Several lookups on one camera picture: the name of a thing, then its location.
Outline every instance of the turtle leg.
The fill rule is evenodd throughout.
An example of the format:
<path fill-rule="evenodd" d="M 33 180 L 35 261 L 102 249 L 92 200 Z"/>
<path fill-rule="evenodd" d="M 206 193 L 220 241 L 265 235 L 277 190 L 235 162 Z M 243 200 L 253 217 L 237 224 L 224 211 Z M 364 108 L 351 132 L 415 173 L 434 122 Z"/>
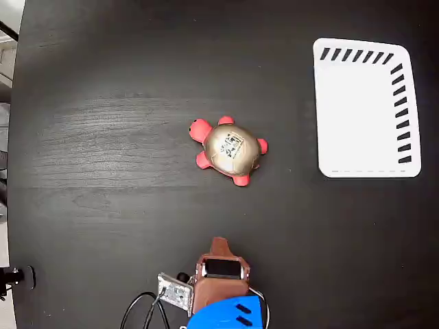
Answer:
<path fill-rule="evenodd" d="M 268 152 L 268 143 L 265 139 L 263 138 L 258 138 L 258 143 L 259 146 L 261 147 L 261 153 L 265 154 Z"/>
<path fill-rule="evenodd" d="M 234 123 L 235 123 L 235 120 L 233 120 L 232 117 L 225 116 L 225 117 L 222 117 L 222 118 L 218 121 L 218 125 L 224 125 L 224 124 L 226 124 L 226 123 L 234 124 Z"/>
<path fill-rule="evenodd" d="M 211 163 L 207 159 L 204 151 L 197 155 L 197 165 L 201 169 L 206 169 L 206 168 L 209 168 L 211 166 Z"/>
<path fill-rule="evenodd" d="M 237 186 L 247 186 L 250 183 L 250 175 L 247 175 L 247 176 L 233 176 L 233 182 Z"/>

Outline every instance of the turtle shell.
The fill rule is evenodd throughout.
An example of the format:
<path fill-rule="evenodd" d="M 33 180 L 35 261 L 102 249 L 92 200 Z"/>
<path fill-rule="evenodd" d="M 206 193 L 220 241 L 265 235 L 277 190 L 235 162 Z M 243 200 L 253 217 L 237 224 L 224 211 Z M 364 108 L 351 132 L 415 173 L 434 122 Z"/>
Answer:
<path fill-rule="evenodd" d="M 233 124 L 214 127 L 204 142 L 212 166 L 229 176 L 248 175 L 256 167 L 261 148 L 247 130 Z"/>

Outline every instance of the black stripe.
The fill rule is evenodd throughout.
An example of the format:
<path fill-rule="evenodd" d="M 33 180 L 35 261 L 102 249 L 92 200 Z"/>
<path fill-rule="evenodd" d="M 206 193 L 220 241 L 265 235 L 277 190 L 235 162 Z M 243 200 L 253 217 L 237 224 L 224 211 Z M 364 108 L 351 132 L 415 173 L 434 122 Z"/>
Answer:
<path fill-rule="evenodd" d="M 405 86 L 400 87 L 400 89 L 397 89 L 393 92 L 393 95 L 396 96 L 398 94 L 401 94 L 402 92 L 405 91 Z"/>
<path fill-rule="evenodd" d="M 320 57 L 320 60 L 324 60 L 328 55 L 328 52 L 329 52 L 329 48 L 323 49 L 322 57 Z"/>
<path fill-rule="evenodd" d="M 405 158 L 399 159 L 398 163 L 406 163 L 411 161 L 412 161 L 412 156 L 406 156 Z"/>
<path fill-rule="evenodd" d="M 385 60 L 384 60 L 384 62 L 383 62 L 383 65 L 386 65 L 387 64 L 387 62 L 390 60 L 390 58 L 392 58 L 393 57 L 393 53 L 389 53 L 388 55 L 387 55 L 387 57 L 385 58 Z"/>
<path fill-rule="evenodd" d="M 356 62 L 362 53 L 363 53 L 362 50 L 357 51 L 357 53 L 355 54 L 355 57 L 353 59 L 353 62 Z"/>
<path fill-rule="evenodd" d="M 238 310 L 240 310 L 241 312 L 244 312 L 245 314 L 250 314 L 252 311 L 251 310 L 249 310 L 248 308 L 246 308 L 244 305 L 242 305 L 242 304 L 238 304 L 238 305 L 236 305 L 236 308 L 238 309 Z"/>
<path fill-rule="evenodd" d="M 399 123 L 398 125 L 396 125 L 396 128 L 404 128 L 404 127 L 408 127 L 410 125 L 410 122 L 408 120 L 405 120 L 404 122 Z"/>
<path fill-rule="evenodd" d="M 335 60 L 340 52 L 341 52 L 341 49 L 340 49 L 340 48 L 337 48 L 337 49 L 334 51 L 334 54 L 332 55 L 331 60 Z"/>
<path fill-rule="evenodd" d="M 407 114 L 409 114 L 409 110 L 406 108 L 406 109 L 404 109 L 404 110 L 402 110 L 402 111 L 396 113 L 396 114 L 395 114 L 395 118 L 399 118 L 399 117 L 401 117 L 401 116 L 403 116 L 403 115 L 407 115 Z"/>
<path fill-rule="evenodd" d="M 398 152 L 408 151 L 409 149 L 412 149 L 412 144 L 407 144 L 407 145 L 398 147 Z"/>
<path fill-rule="evenodd" d="M 402 69 L 403 69 L 403 65 L 400 64 L 397 67 L 395 67 L 393 70 L 391 70 L 390 74 L 396 73 L 396 72 L 398 72 L 399 70 L 402 70 Z"/>
<path fill-rule="evenodd" d="M 404 97 L 404 98 L 401 98 L 400 100 L 398 100 L 398 101 L 395 103 L 395 107 L 400 106 L 400 105 L 402 105 L 402 104 L 404 104 L 404 103 L 407 103 L 407 97 Z"/>
<path fill-rule="evenodd" d="M 366 57 L 363 59 L 363 63 L 366 63 L 368 60 L 369 60 L 369 58 L 372 56 L 372 54 L 373 54 L 373 51 L 368 51 L 368 53 L 366 54 Z"/>
<path fill-rule="evenodd" d="M 19 41 L 19 34 L 16 33 L 13 29 L 11 29 L 9 26 L 7 26 L 5 23 L 0 21 L 0 31 L 5 32 L 8 36 L 13 38 L 15 41 Z"/>
<path fill-rule="evenodd" d="M 343 56 L 342 62 L 345 62 L 351 53 L 352 53 L 352 49 L 346 50 L 346 53 Z"/>
<path fill-rule="evenodd" d="M 401 74 L 395 80 L 392 81 L 392 85 L 397 84 L 398 82 L 401 82 L 403 80 L 404 80 L 404 74 Z"/>
<path fill-rule="evenodd" d="M 376 63 L 379 61 L 379 59 L 380 59 L 381 57 L 383 57 L 383 55 L 384 55 L 384 52 L 380 51 L 380 52 L 378 53 L 377 57 L 373 60 L 373 63 L 372 63 L 372 64 L 376 64 Z"/>
<path fill-rule="evenodd" d="M 410 132 L 406 132 L 406 133 L 404 133 L 402 135 L 399 135 L 397 140 L 401 141 L 401 140 L 406 139 L 406 138 L 410 138 Z"/>
<path fill-rule="evenodd" d="M 238 320 L 239 322 L 241 322 L 243 325 L 245 325 L 246 327 L 251 327 L 253 326 L 251 321 L 248 321 L 247 319 L 244 319 L 243 317 L 237 317 L 236 320 Z"/>

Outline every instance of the white wall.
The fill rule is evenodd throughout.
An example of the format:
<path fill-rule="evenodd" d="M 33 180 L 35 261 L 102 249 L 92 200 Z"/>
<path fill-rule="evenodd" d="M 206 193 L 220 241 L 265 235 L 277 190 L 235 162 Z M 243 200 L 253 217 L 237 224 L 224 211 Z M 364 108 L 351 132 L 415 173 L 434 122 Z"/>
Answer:
<path fill-rule="evenodd" d="M 19 33 L 25 0 L 0 0 L 0 21 Z"/>

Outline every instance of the black table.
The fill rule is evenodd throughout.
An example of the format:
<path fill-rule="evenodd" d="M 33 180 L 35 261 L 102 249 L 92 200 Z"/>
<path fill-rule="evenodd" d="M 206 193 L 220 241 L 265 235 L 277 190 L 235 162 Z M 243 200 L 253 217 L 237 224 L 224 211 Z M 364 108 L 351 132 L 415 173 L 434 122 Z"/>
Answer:
<path fill-rule="evenodd" d="M 438 326 L 436 11 L 334 2 L 27 2 L 8 225 L 11 263 L 33 265 L 37 286 L 14 291 L 19 329 L 118 328 L 130 300 L 156 290 L 158 272 L 193 271 L 215 235 L 252 265 L 273 328 Z M 320 37 L 410 52 L 417 178 L 319 172 Z M 224 114 L 270 144 L 248 188 L 195 164 L 190 123 Z M 167 310 L 172 328 L 186 323 L 183 311 Z"/>

